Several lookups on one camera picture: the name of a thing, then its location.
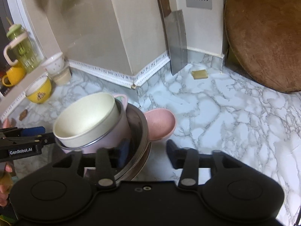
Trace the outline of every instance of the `white bowl with dots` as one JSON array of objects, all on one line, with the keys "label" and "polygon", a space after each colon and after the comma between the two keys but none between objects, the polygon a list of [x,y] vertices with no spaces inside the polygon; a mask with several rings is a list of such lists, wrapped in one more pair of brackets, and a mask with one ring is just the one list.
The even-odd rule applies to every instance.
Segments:
[{"label": "white bowl with dots", "polygon": [[59,73],[65,66],[63,53],[59,52],[46,59],[41,66],[50,74],[55,75]]}]

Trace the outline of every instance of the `marble countertop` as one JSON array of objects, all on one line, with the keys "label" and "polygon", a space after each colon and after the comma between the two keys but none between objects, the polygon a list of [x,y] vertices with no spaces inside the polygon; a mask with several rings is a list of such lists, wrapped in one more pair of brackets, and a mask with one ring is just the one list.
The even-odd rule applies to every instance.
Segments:
[{"label": "marble countertop", "polygon": [[[222,150],[279,182],[285,201],[277,219],[293,225],[301,205],[301,95],[275,92],[227,68],[223,73],[208,69],[208,79],[194,80],[191,71],[207,68],[206,59],[203,62],[188,64],[175,76],[168,70],[154,75],[139,90],[141,110],[170,109],[178,121],[171,138],[179,147],[204,154]],[[71,83],[57,87],[45,104],[31,107],[17,126],[43,125],[51,131],[62,110],[98,91],[106,91],[106,87],[74,75]],[[20,176],[25,176],[48,161],[46,155],[40,155],[15,161],[15,166]],[[178,181],[180,173],[171,167],[164,143],[158,143],[135,179]],[[200,169],[199,183],[209,178],[209,169]]]}]

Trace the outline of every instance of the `green lid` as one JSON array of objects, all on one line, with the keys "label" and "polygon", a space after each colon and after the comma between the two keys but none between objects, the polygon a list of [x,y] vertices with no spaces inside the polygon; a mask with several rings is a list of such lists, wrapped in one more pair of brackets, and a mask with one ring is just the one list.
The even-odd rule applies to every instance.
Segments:
[{"label": "green lid", "polygon": [[6,34],[6,37],[10,37],[15,31],[19,30],[22,27],[20,24],[14,24],[11,27],[9,27],[9,30]]}]

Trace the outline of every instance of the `round wooden cutting board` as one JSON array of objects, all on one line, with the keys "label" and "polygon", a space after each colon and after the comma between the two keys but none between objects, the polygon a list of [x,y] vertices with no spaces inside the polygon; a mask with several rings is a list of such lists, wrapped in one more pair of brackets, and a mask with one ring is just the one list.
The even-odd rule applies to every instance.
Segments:
[{"label": "round wooden cutting board", "polygon": [[239,63],[257,82],[301,91],[301,0],[227,0],[225,28]]}]

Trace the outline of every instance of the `pink bowl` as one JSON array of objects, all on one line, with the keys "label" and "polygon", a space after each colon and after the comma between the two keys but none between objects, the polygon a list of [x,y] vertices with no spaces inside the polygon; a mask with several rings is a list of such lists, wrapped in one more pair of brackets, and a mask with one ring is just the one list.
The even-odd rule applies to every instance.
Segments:
[{"label": "pink bowl", "polygon": [[151,142],[167,140],[175,131],[177,120],[168,109],[153,109],[144,113]]}]

